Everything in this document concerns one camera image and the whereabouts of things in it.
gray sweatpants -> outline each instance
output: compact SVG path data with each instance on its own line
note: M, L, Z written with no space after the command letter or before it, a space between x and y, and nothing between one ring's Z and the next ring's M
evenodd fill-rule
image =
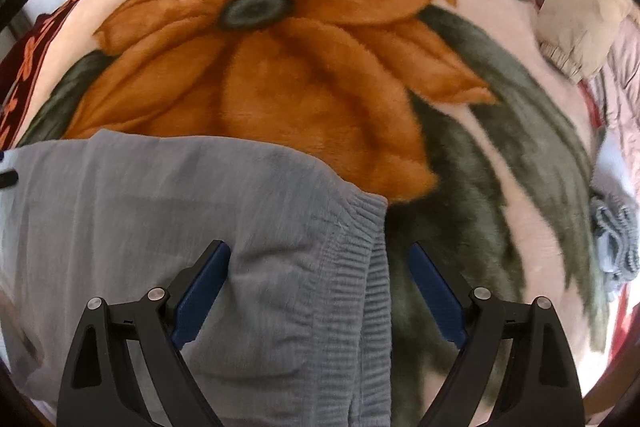
M11 308L0 311L0 353L29 397L55 407L91 297L137 300L221 239L233 252L228 280L182 353L222 422L389 425L383 198L311 156L216 137L101 131L9 151L0 168L12 166L20 181L0 191ZM16 321L36 357L15 342ZM133 359L166 423L139 351Z

light blue cloth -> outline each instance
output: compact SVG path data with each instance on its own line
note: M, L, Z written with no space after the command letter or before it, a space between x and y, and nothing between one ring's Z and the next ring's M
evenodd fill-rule
M638 203L616 136L604 131L591 180L591 217L609 300L640 273Z

ribbed cuff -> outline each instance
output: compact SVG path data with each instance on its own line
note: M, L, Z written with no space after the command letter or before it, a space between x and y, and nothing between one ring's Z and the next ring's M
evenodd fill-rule
M377 416L367 411L367 405L372 394L385 394L384 389L378 389L383 373L388 386L390 365L376 369L375 364L370 365L371 357L382 360L381 353L388 358L391 348L388 272L380 266L379 257L386 201L348 186L351 194L344 194L342 204L332 212L333 237L322 249L313 297L312 349L305 371L305 427L344 427L347 422L359 425L353 413ZM375 261L374 251L378 252ZM386 264L384 251L382 257ZM361 344L365 325L374 345ZM366 375L362 374L364 365L368 366Z

fleece blanket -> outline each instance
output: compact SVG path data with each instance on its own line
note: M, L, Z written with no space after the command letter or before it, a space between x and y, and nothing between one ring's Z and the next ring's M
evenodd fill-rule
M2 65L0 140L106 128L313 155L390 204L395 426L416 425L456 356L408 272L418 239L503 299L551 298L586 391L608 314L594 140L535 17L528 0L70 0Z

flower center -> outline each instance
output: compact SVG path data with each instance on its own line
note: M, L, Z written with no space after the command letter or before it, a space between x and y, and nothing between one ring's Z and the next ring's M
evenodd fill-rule
M223 30L257 30L266 28L293 12L293 0L231 0L218 17Z

